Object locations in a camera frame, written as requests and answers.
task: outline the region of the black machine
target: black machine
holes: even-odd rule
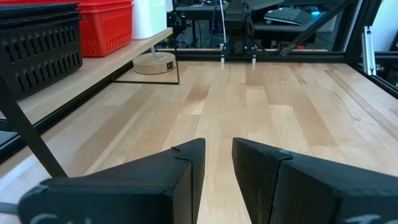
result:
[[[264,16],[264,19],[304,26],[311,22],[312,15],[301,9],[282,7],[277,10],[268,11]]]
[[[395,224],[398,178],[233,139],[234,171],[253,224]],[[17,211],[22,224],[196,223],[205,140],[95,174],[43,181]]]
[[[253,34],[255,31],[253,21],[264,19],[264,15],[275,8],[262,7],[265,5],[264,1],[261,0],[251,0],[250,3],[248,0],[231,0],[229,8],[225,12],[225,26],[230,38],[229,42],[224,44],[221,58],[228,59],[228,57],[236,58],[236,56],[240,56],[241,59],[252,59],[254,57],[261,56],[260,54],[257,54],[256,47],[264,51],[264,54],[262,55],[265,55],[265,57],[269,54],[285,57],[291,53],[291,51],[296,49],[298,45],[302,44],[315,34],[317,30],[330,21],[330,19],[334,18],[342,10],[348,7],[353,1],[354,0],[339,1],[333,9],[322,15],[307,30],[291,41],[291,43],[288,43],[282,49],[268,53],[264,48],[253,41]],[[301,11],[298,16],[292,16],[292,18],[297,20],[298,17],[303,17],[301,15],[305,13],[305,11]]]

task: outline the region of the metal rod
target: metal rod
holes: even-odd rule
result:
[[[224,18],[224,7],[223,7],[223,1],[220,0],[220,7],[221,7],[221,18],[223,19],[223,34],[224,34],[224,43],[226,43],[226,32],[225,32],[225,18]]]
[[[177,50],[177,37],[173,36],[174,38],[174,55],[175,55],[175,63],[177,67],[177,82],[180,84],[180,67],[178,66],[178,50]]]
[[[19,107],[14,95],[2,78],[0,78],[0,111],[52,177],[67,177],[61,165]]]
[[[376,60],[374,58],[372,27],[364,27],[362,34],[363,69],[368,75],[376,75]]]
[[[156,58],[156,51],[155,51],[155,47],[154,46],[150,47],[150,53],[152,54],[152,58],[155,59]]]

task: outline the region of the black cable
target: black cable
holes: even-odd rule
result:
[[[281,53],[282,52],[282,49],[277,49],[277,50],[275,50],[275,51],[273,51],[273,55],[279,55],[279,53]]]
[[[268,54],[267,53],[267,50],[263,47],[263,46],[261,46],[261,44],[257,44],[253,39],[250,39],[251,40],[251,42],[254,44],[254,45],[256,45],[258,48],[260,48],[265,54]]]
[[[216,16],[216,10],[217,10],[217,2],[214,5],[214,10],[213,10],[213,18],[211,20],[211,30],[210,30],[210,48],[211,48],[211,44],[213,43],[213,24],[214,24],[214,18]]]
[[[198,22],[198,27],[199,27],[199,44],[200,44],[200,48],[202,48],[202,45],[201,45],[201,28],[200,28],[199,21],[197,21],[197,22]]]

